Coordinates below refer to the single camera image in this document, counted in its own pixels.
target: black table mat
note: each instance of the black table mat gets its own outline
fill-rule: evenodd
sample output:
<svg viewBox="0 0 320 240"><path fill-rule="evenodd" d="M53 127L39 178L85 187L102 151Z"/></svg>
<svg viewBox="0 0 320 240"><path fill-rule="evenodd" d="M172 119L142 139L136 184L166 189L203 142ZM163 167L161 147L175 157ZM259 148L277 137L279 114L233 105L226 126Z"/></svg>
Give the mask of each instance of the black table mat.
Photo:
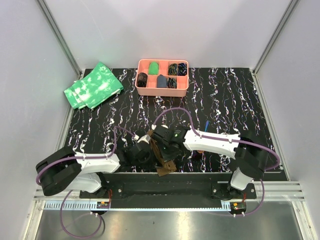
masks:
<svg viewBox="0 0 320 240"><path fill-rule="evenodd" d="M87 107L73 112L65 145L74 151L88 154L106 153L112 148L113 127L121 126L141 136L147 132L156 117L173 107L189 110L196 129L211 133L236 134L254 131L260 140L273 148L266 119L259 102L258 93L249 68L190 68L189 88L185 97L139 96L135 88L137 70L133 68L112 69L124 89L94 110ZM179 123L188 125L183 111L168 112L161 122L169 127ZM130 136L118 131L119 147L130 146ZM187 152L175 159L177 172L229 172L232 159L205 152L200 159ZM268 166L276 159L269 157ZM133 166L132 172L145 172Z"/></svg>

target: green cloth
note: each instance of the green cloth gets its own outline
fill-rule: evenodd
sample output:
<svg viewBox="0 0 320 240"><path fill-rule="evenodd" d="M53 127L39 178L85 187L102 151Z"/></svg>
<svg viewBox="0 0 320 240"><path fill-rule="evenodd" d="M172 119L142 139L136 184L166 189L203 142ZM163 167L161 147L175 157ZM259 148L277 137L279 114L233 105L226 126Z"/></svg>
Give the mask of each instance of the green cloth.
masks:
<svg viewBox="0 0 320 240"><path fill-rule="evenodd" d="M159 65L155 61L151 62L149 65L148 74L150 75L158 75L159 73Z"/></svg>
<svg viewBox="0 0 320 240"><path fill-rule="evenodd" d="M94 109L122 89L123 85L110 69L99 62L86 77L66 89L64 94L72 108L81 109L87 106Z"/></svg>

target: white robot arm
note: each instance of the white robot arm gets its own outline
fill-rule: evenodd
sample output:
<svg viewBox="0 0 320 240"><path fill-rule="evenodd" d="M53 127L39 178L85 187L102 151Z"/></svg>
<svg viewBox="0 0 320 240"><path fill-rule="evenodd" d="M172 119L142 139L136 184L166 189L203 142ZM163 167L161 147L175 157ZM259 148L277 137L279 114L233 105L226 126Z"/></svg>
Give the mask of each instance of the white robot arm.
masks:
<svg viewBox="0 0 320 240"><path fill-rule="evenodd" d="M244 190L253 178L260 178L263 175L265 164L261 160L251 156L248 147L240 147L239 143L231 140L240 140L238 134L216 134L198 131L196 135L186 127L168 129L166 126L157 126L151 138L155 139L157 146L166 160L172 160L181 154L183 150L206 151L228 156L242 162L233 171L230 186L237 190ZM207 139L201 136L224 138L228 141ZM114 173L124 162L123 159L130 159L132 165L145 164L150 159L150 136L141 137L133 146L126 157L123 154L115 153L111 157L107 154L85 154L73 152L72 149L64 147L55 152L36 166L39 173L48 164L59 159L75 156L76 159L59 163L49 168L40 178L43 193L46 196L55 195L65 189L82 190L94 193L102 186L102 179L97 173Z"/></svg>

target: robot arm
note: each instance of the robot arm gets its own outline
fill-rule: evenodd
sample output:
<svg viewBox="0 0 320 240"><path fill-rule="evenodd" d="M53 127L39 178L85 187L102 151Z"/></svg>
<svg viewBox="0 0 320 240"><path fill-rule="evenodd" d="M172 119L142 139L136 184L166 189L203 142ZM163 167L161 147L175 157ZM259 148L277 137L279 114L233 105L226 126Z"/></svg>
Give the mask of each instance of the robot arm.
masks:
<svg viewBox="0 0 320 240"><path fill-rule="evenodd" d="M257 147L241 145L231 140L250 140L250 137L238 136L238 134L215 134L198 132L196 135L187 127L179 126L168 129L166 126L157 126L151 138L157 142L157 146L164 160L172 160L183 150L206 151L225 155L235 159L236 166L230 180L230 187L243 191L252 179L261 179L264 174L268 153ZM225 138L228 141L203 138L201 136ZM141 137L137 143L126 151L118 151L111 157L107 154L84 154L74 152L69 147L64 147L45 160L41 161L36 170L39 173L47 165L74 156L75 159L58 163L50 167L40 177L40 184L45 196L52 196L61 191L82 190L89 193L98 191L106 181L97 173L114 173L118 168L129 163L136 166L147 166L153 157L150 148L150 136Z"/></svg>
<svg viewBox="0 0 320 240"><path fill-rule="evenodd" d="M157 126L151 136L157 141L159 150L164 159L175 158L183 149L190 151L206 151L225 155L235 159L230 168L233 171L230 186L243 191L253 179L262 179L266 168L268 153L260 148L240 144L232 140L245 140L261 145L254 135L216 134L198 131L196 135L187 127L168 129L166 126ZM201 136L217 137L228 141L203 138Z"/></svg>

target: pink organizer tray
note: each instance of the pink organizer tray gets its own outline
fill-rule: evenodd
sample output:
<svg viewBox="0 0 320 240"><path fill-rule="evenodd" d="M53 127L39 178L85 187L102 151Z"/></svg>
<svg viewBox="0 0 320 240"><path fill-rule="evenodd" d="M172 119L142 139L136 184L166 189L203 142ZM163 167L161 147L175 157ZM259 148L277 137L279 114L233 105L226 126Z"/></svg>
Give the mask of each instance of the pink organizer tray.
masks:
<svg viewBox="0 0 320 240"><path fill-rule="evenodd" d="M159 64L158 75L149 75L149 65L151 62ZM168 75L168 68L171 64L185 63L187 65L187 72L185 76ZM146 87L138 87L137 80L139 73L148 75ZM176 79L176 88L157 88L157 77L163 75L167 78ZM189 87L189 63L184 60L161 60L161 59L141 59L138 65L138 72L136 75L135 87L139 95L143 96L161 96L161 97L184 97Z"/></svg>

